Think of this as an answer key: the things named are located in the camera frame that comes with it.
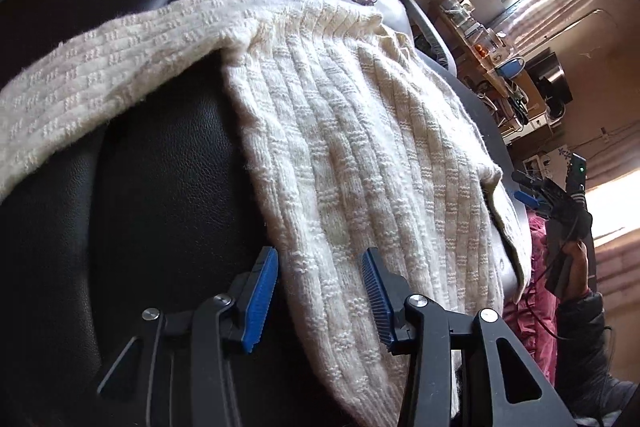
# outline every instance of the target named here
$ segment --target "sweater sleeve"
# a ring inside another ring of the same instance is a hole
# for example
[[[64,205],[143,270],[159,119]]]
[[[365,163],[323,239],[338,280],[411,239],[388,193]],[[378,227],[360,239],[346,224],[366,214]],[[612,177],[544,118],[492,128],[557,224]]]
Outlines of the sweater sleeve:
[[[562,303],[556,312],[558,341],[556,391],[574,416],[598,418],[622,409],[636,389],[609,375],[602,295]]]

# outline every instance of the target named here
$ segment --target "blue rubber tip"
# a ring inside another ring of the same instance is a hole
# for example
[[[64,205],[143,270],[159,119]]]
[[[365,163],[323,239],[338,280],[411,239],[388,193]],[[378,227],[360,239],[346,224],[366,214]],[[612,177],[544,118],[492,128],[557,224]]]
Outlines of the blue rubber tip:
[[[540,207],[540,202],[536,198],[534,198],[533,196],[529,196],[522,190],[516,190],[513,193],[513,197],[516,198],[520,203],[524,203],[525,206],[528,206],[532,210],[536,210]]]
[[[369,296],[371,312],[378,329],[380,342],[391,349],[396,342],[396,334],[393,328],[394,312],[391,303],[386,296],[385,287],[380,279],[378,268],[367,250],[362,256],[362,279]]]
[[[262,263],[258,281],[246,308],[244,335],[242,336],[242,350],[245,353],[252,352],[255,344],[260,341],[277,278],[278,252],[275,248],[270,248]]]

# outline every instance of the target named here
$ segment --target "white knit sweater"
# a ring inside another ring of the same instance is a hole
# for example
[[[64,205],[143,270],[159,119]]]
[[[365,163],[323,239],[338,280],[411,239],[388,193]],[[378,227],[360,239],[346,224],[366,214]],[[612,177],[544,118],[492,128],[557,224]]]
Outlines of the white knit sweater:
[[[501,311],[484,189],[521,288],[530,262],[475,124],[380,21],[329,0],[179,0],[60,44],[0,92],[0,201],[56,150],[222,49],[306,354],[358,422],[395,425],[405,361],[378,342],[360,254],[378,247],[446,309]]]

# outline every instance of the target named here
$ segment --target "human hand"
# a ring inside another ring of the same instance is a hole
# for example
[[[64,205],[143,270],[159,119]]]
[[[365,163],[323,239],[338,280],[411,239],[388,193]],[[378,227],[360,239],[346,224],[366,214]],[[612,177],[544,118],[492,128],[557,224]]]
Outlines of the human hand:
[[[562,296],[562,302],[565,302],[579,299],[589,291],[589,261],[587,247],[582,241],[567,241],[562,247],[562,252],[573,258],[569,282]]]

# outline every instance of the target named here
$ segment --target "metal bolt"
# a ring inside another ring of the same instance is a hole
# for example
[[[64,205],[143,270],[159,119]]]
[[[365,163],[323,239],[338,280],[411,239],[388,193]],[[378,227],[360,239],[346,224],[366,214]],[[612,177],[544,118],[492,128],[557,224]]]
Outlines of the metal bolt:
[[[409,297],[409,304],[411,306],[415,306],[416,308],[424,308],[429,303],[429,300],[424,295],[420,295],[419,293],[415,295],[411,295]]]
[[[498,314],[491,308],[485,308],[480,312],[480,318],[485,322],[495,322],[498,320]]]
[[[142,312],[142,318],[146,321],[154,321],[160,316],[160,310],[158,308],[147,308]]]
[[[217,304],[220,304],[221,306],[227,306],[228,304],[231,304],[231,301],[233,300],[226,293],[219,293],[213,298],[217,302]]]

